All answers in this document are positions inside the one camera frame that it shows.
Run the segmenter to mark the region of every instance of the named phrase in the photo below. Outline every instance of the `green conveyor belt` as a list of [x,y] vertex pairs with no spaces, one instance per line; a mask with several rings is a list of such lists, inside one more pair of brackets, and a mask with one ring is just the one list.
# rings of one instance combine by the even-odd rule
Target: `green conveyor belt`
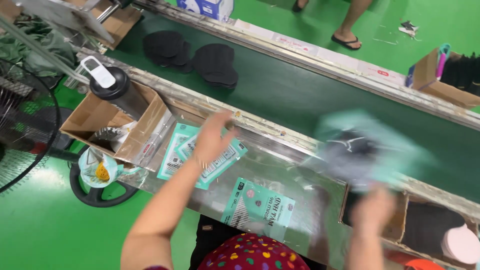
[[[413,139],[434,156],[420,172],[409,173],[423,182],[480,203],[480,133],[409,106],[369,93],[334,79],[304,70],[254,50],[217,38],[160,15],[145,12],[115,51],[107,56],[151,72],[186,88],[218,99],[302,134],[312,136],[319,116],[362,108]],[[210,43],[235,49],[239,74],[235,90],[208,86],[195,72],[155,66],[142,51],[145,35],[174,30],[192,43],[194,51]]]

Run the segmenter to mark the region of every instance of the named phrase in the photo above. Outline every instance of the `woman's hand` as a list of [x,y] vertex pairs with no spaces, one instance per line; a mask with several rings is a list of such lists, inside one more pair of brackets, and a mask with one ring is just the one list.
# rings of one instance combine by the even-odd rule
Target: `woman's hand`
[[231,140],[238,134],[236,130],[228,131],[222,137],[222,129],[230,120],[232,112],[222,111],[210,116],[202,126],[193,155],[200,161],[210,164],[225,151]]
[[382,184],[378,184],[361,199],[352,212],[353,230],[361,234],[380,236],[392,218],[396,198]]

